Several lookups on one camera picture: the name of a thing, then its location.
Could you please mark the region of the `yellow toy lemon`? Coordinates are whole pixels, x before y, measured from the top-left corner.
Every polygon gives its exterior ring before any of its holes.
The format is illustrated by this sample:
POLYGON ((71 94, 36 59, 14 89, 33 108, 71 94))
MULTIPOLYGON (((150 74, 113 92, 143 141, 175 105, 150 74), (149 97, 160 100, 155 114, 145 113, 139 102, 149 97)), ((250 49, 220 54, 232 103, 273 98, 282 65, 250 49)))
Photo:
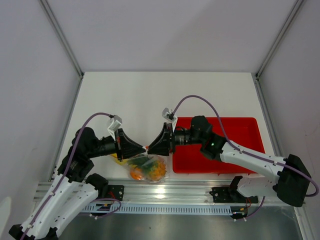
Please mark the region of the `yellow toy lemon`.
POLYGON ((110 156, 113 158, 113 160, 114 160, 117 164, 120 164, 120 163, 121 163, 121 162, 118 160, 118 157, 117 157, 116 154, 111 154, 110 156))

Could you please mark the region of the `clear zip top bag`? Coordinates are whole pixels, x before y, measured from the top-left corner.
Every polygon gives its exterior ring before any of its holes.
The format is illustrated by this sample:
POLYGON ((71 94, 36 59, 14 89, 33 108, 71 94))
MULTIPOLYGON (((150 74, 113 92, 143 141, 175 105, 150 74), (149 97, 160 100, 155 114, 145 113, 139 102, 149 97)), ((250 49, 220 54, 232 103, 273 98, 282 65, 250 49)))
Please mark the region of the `clear zip top bag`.
POLYGON ((159 155, 148 154, 148 146, 143 147, 144 153, 135 155, 131 158, 118 160, 117 154, 111 154, 113 160, 120 166, 124 167, 130 177, 137 181, 146 181, 157 183, 167 177, 167 161, 159 155))

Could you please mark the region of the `toy pineapple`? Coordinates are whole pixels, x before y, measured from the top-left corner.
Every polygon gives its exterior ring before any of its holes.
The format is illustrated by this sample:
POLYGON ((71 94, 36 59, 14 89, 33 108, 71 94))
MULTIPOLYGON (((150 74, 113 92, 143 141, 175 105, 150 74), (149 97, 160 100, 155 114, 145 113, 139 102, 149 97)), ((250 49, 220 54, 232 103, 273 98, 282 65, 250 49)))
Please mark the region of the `toy pineapple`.
POLYGON ((131 171, 141 172, 144 181, 159 182, 167 174, 166 161, 157 155, 137 155, 127 161, 131 171))

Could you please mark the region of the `toy orange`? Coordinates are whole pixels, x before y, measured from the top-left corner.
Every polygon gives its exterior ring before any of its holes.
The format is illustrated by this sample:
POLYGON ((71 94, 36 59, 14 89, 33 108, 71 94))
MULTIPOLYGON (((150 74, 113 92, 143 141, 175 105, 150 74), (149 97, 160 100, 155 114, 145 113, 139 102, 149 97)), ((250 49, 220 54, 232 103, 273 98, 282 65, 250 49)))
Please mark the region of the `toy orange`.
POLYGON ((141 181, 141 180, 144 180, 144 176, 141 172, 139 171, 131 171, 130 172, 130 176, 134 179, 134 180, 138 180, 138 181, 141 181))

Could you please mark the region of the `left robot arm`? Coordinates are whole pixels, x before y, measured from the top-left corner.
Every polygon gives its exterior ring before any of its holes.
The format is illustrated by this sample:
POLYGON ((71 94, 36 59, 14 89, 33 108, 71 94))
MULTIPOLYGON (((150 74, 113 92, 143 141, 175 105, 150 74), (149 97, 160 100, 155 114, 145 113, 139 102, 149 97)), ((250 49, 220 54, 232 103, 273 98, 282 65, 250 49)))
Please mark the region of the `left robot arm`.
POLYGON ((9 235, 15 240, 57 240, 85 206, 107 200, 109 182, 97 173, 89 174, 92 159, 116 154, 123 160, 146 152, 122 129, 117 132, 116 138, 98 139, 92 128, 79 129, 48 192, 27 220, 10 228, 9 235))

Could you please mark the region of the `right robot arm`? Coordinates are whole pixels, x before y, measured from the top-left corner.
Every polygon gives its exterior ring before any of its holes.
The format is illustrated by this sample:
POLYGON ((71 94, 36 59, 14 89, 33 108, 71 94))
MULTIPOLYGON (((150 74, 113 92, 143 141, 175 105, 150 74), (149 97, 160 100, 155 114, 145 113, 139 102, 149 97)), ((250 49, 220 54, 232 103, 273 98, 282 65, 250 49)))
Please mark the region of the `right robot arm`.
POLYGON ((277 196, 282 202, 301 207, 307 197, 311 175, 302 160, 293 154, 288 157, 272 156, 246 148, 213 132, 213 126, 203 115, 191 119, 190 128, 176 130, 164 123, 158 137, 149 145, 148 154, 169 156, 177 146, 200 144, 200 152, 210 160, 217 160, 251 170, 261 177, 249 180, 235 177, 228 189, 234 202, 255 196, 277 196))

